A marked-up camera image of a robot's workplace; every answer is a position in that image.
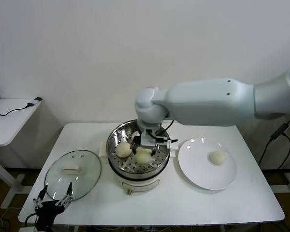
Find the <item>white plate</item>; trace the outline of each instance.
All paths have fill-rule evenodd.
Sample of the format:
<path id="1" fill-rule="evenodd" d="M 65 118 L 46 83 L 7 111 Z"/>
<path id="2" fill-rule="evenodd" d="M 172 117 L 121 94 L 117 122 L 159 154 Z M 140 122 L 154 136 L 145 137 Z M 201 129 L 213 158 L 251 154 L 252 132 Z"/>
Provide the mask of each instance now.
<path id="1" fill-rule="evenodd" d="M 220 166 L 213 164 L 209 159 L 209 153 L 213 151 L 224 152 L 227 155 L 226 162 Z M 186 177 L 205 189 L 225 189 L 236 176 L 236 164 L 230 153 L 221 144 L 206 138 L 184 142 L 179 149 L 178 161 Z"/>

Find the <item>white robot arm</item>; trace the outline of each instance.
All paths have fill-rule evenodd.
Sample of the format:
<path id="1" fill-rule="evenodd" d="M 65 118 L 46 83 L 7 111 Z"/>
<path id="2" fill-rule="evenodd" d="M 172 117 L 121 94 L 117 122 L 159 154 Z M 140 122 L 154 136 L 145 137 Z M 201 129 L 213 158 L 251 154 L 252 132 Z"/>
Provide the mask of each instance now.
<path id="1" fill-rule="evenodd" d="M 147 88 L 135 101 L 141 145 L 155 146 L 164 119 L 184 125 L 231 126 L 249 118 L 290 114 L 290 71 L 258 85 L 232 79 L 196 81 L 170 89 Z"/>

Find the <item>white wall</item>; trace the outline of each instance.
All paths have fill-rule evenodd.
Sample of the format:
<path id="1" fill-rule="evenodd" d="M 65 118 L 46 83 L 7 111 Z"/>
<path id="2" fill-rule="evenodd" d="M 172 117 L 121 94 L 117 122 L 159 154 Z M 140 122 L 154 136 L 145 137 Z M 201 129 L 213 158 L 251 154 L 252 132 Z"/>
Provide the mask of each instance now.
<path id="1" fill-rule="evenodd" d="M 6 166 L 40 167 L 62 125 L 135 118 L 148 85 L 259 83 L 289 68 L 290 0 L 0 0 L 0 97 L 44 98 L 0 160 L 12 150 Z M 240 127 L 256 156 L 263 124 Z"/>

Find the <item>floor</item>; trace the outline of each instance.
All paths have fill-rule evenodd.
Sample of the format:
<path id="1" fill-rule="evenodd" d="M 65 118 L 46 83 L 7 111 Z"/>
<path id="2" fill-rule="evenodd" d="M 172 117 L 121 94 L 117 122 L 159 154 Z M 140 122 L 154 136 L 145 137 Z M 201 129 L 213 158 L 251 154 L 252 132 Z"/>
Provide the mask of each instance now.
<path id="1" fill-rule="evenodd" d="M 10 171 L 10 173 L 16 177 L 20 172 L 16 171 Z M 23 185 L 33 185 L 39 172 L 33 172 L 33 171 L 22 171 L 22 173 L 26 174 L 25 179 L 23 180 Z M 287 180 L 284 178 L 282 174 L 272 174 L 268 178 L 269 184 L 273 185 L 281 185 L 287 183 Z M 9 187 L 0 181 L 0 205 L 3 201 L 6 193 L 8 192 Z M 23 203 L 26 200 L 27 195 L 17 195 L 12 204 L 11 207 L 20 208 Z M 288 226 L 290 229 L 290 193 L 284 193 L 284 194 L 277 194 L 276 195 L 280 205 L 282 206 L 284 212 L 285 212 L 285 220 L 284 223 Z M 0 217 L 5 213 L 6 210 L 0 209 Z M 10 208 L 4 215 L 4 219 L 7 219 L 11 223 L 10 232 L 18 232 L 18 230 L 23 227 L 24 225 L 18 221 L 18 214 L 20 212 L 20 209 L 13 209 Z M 4 224 L 5 229 L 8 231 L 8 224 Z M 226 226 L 226 230 L 231 229 L 233 226 Z M 70 232 L 73 231 L 73 227 L 66 228 L 67 231 L 69 229 Z M 87 227 L 81 227 L 79 229 L 80 232 L 88 231 L 88 232 L 95 232 L 95 231 L 114 231 L 114 232 L 123 232 L 124 228 L 119 228 L 115 230 L 115 228 L 87 228 Z M 135 228 L 125 228 L 124 232 L 135 232 Z M 203 226 L 203 227 L 171 227 L 169 229 L 164 230 L 166 232 L 219 232 L 220 228 L 219 226 Z M 283 224 L 277 223 L 276 225 L 273 223 L 264 223 L 260 227 L 255 226 L 254 228 L 250 229 L 248 232 L 288 232 L 289 230 L 283 226 Z"/>

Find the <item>white side table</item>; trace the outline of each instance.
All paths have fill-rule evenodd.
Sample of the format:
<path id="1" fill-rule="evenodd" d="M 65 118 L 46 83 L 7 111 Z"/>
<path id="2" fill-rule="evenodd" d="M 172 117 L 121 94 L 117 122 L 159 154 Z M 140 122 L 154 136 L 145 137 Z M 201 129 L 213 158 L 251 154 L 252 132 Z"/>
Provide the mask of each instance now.
<path id="1" fill-rule="evenodd" d="M 0 113 L 4 114 L 13 109 L 23 108 L 31 100 L 32 99 L 0 99 Z M 40 102 L 24 110 L 11 112 L 7 116 L 0 116 L 0 146 L 7 146 L 15 138 L 39 105 Z M 15 179 L 0 165 L 0 179 L 11 187 L 1 204 L 1 209 L 7 209 L 9 207 L 15 194 L 30 193 L 32 186 L 21 185 L 24 177 L 24 174 L 20 174 Z"/>

